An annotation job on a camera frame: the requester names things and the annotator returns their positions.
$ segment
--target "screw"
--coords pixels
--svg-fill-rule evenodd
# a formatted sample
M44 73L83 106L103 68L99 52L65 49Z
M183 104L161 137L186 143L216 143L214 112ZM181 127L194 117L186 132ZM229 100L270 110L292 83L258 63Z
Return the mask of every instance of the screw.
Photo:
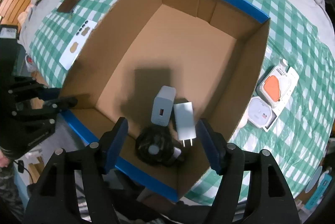
M92 142L90 143L89 147L90 148L97 148L99 146L99 143L98 142Z
M227 148L229 148L229 149L235 149L236 146L235 146L235 144L233 144L233 143L228 143L228 144L227 144Z
M268 151L267 149L263 149L262 153L264 156L270 156L270 151Z
M55 154L56 155L61 155L63 153L63 149L62 148L58 148L55 150Z

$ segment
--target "white card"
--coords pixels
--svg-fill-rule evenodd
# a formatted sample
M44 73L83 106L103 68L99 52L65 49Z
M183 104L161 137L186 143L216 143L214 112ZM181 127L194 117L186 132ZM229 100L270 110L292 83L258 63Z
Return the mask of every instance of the white card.
M64 50L59 63L66 69L69 70L77 59L80 51L86 43L91 31L96 27L97 23L91 20L86 20L77 31L75 36L71 39L70 43Z

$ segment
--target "green checkered tablecloth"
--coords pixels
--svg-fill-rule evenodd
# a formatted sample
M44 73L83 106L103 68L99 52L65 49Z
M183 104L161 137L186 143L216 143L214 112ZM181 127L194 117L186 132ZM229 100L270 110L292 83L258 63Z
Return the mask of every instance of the green checkered tablecloth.
M59 58L75 32L86 19L102 19L116 1L81 0L72 17L54 9L43 19L30 49L38 69L52 87L61 87L64 82L67 71L59 64ZM334 59L319 41L317 28L287 0L247 1L271 17L260 77L285 58L300 79L289 104L268 133L247 124L233 134L230 142L249 151L271 151L296 196L318 166L334 120ZM246 172L240 200L247 197L249 177ZM220 180L209 169L186 197L212 204Z

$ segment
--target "person's hand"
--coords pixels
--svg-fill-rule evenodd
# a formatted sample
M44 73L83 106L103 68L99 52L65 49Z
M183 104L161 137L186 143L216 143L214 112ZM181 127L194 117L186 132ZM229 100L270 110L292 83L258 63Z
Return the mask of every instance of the person's hand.
M8 167L10 160L0 150L0 167Z

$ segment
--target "cardboard box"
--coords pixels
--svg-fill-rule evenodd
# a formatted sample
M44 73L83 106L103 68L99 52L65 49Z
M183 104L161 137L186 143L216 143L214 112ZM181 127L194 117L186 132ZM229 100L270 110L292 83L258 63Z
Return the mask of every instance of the cardboard box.
M135 155L135 138L150 124L163 85L191 101L195 120L208 119L228 140L255 89L269 17L245 0L118 0L91 32L68 72L61 96L78 105L66 120L88 142L129 122L116 166L171 199L183 196L209 163L195 141L185 162L149 166Z

